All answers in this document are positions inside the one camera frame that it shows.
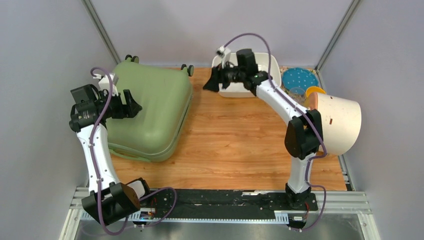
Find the green hard-shell suitcase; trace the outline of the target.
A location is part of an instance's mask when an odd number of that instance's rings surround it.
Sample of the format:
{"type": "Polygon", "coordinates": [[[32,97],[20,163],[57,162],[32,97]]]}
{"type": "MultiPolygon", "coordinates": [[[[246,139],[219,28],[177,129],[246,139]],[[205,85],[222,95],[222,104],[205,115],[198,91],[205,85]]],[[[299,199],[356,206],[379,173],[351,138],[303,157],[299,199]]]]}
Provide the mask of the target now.
{"type": "Polygon", "coordinates": [[[113,156],[144,162],[162,162],[176,150],[193,99],[189,78],[193,65],[179,70],[139,63],[127,55],[114,73],[120,92],[130,90],[142,107],[134,118],[106,122],[109,152],[113,156]]]}

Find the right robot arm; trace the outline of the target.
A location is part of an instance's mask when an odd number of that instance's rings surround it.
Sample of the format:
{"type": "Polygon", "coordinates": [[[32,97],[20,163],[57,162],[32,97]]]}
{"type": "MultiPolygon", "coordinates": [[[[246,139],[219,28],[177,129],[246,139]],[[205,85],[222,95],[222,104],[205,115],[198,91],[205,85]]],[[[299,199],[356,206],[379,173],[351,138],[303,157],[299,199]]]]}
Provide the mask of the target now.
{"type": "Polygon", "coordinates": [[[281,117],[286,124],[284,146],[291,156],[285,203],[290,209],[299,209],[311,196],[311,165],[324,142],[321,114],[318,110],[306,109],[279,88],[269,69],[259,69],[251,49],[238,50],[236,64],[230,61],[231,54],[231,50],[224,46],[216,50],[220,63],[211,68],[211,76],[203,89],[219,92],[233,83],[242,83],[247,91],[267,103],[281,117]]]}

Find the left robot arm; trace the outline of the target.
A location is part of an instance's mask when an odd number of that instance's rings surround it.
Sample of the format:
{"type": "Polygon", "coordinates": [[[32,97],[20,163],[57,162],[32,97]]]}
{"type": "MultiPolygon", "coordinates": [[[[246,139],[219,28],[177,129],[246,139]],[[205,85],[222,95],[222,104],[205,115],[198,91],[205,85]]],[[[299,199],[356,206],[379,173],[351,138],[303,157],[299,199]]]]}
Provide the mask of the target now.
{"type": "Polygon", "coordinates": [[[89,195],[82,199],[83,209],[99,224],[111,225],[148,207],[153,194],[143,178],[122,183],[113,167],[108,146],[106,120],[134,118],[142,107],[131,91],[110,94],[86,84],[70,91],[75,104],[69,126],[76,133],[84,151],[89,176],[89,195]]]}

